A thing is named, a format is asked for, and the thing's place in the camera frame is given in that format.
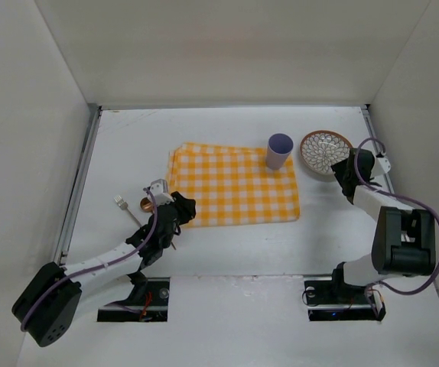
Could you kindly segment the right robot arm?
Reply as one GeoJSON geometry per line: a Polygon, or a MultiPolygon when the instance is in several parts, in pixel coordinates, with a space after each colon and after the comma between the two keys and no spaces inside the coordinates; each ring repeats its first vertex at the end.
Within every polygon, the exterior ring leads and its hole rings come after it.
{"type": "Polygon", "coordinates": [[[376,222],[371,252],[333,270],[332,284],[339,291],[362,290],[389,278],[430,276],[436,267],[434,216],[385,195],[370,182],[380,159],[352,148],[348,158],[331,166],[349,203],[376,222]]]}

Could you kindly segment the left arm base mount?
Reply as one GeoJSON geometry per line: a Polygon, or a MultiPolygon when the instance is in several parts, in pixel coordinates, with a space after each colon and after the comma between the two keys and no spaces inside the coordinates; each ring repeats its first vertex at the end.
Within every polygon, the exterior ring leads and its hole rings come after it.
{"type": "Polygon", "coordinates": [[[130,295],[100,308],[98,323],[164,323],[168,319],[170,278],[147,278],[137,273],[130,295]]]}

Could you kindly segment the yellow white checkered cloth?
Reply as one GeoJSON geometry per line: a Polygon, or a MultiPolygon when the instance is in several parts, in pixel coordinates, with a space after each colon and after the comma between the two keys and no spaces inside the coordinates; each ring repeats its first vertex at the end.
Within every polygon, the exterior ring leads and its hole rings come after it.
{"type": "Polygon", "coordinates": [[[196,201],[187,228],[294,222],[301,215],[292,157],[274,171],[264,148],[183,143],[169,152],[166,181],[196,201]]]}

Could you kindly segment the patterned ceramic plate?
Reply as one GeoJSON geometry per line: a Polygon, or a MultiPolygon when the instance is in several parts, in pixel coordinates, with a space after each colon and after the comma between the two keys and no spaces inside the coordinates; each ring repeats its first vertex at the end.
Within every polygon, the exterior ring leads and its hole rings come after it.
{"type": "Polygon", "coordinates": [[[331,167],[349,157],[353,148],[341,134],[317,130],[303,137],[300,143],[301,159],[316,174],[332,176],[331,167]]]}

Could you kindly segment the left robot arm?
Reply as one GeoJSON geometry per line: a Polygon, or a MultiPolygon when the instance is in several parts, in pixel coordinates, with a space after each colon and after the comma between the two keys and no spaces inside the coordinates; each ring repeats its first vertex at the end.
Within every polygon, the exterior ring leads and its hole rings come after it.
{"type": "Polygon", "coordinates": [[[148,223],[112,250],[78,264],[43,265],[12,306],[11,312],[40,347],[55,343],[80,315],[107,304],[138,300],[148,283],[143,270],[153,265],[182,225],[196,216],[196,201],[179,192],[159,204],[148,223]]]}

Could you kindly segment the lavender paper cup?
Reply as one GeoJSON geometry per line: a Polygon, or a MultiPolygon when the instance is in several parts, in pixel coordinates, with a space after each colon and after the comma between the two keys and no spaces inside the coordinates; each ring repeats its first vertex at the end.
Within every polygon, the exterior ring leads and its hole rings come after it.
{"type": "Polygon", "coordinates": [[[294,147],[291,137],[284,133],[273,134],[268,139],[265,155],[266,166],[274,171],[283,167],[294,147]]]}

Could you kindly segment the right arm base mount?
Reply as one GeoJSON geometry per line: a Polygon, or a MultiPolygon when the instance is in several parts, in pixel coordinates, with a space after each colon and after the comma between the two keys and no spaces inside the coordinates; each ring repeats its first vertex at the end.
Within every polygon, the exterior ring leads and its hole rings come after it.
{"type": "Polygon", "coordinates": [[[380,291],[346,284],[342,266],[331,274],[305,277],[301,296],[311,322],[381,322],[386,315],[385,301],[380,291]]]}

